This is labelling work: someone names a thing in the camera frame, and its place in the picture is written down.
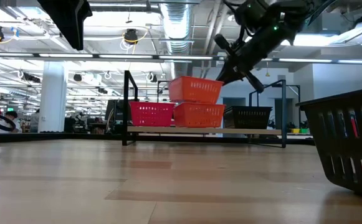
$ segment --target stacked baskets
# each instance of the stacked baskets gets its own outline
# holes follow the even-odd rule
[[[175,126],[219,128],[225,105],[216,105],[223,82],[179,77],[169,84],[169,98],[181,103],[174,109]]]

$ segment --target white column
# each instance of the white column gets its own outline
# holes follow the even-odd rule
[[[45,62],[38,132],[64,130],[67,79],[64,62]]]

